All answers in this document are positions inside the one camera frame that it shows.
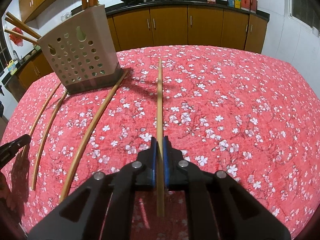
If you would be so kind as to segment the person's left hand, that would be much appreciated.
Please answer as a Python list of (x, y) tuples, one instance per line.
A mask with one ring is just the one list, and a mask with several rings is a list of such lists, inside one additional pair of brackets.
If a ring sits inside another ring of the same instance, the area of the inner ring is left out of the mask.
[(16, 205), (13, 201), (11, 191), (3, 173), (0, 174), (0, 196), (5, 200), (6, 205), (10, 210), (15, 209)]

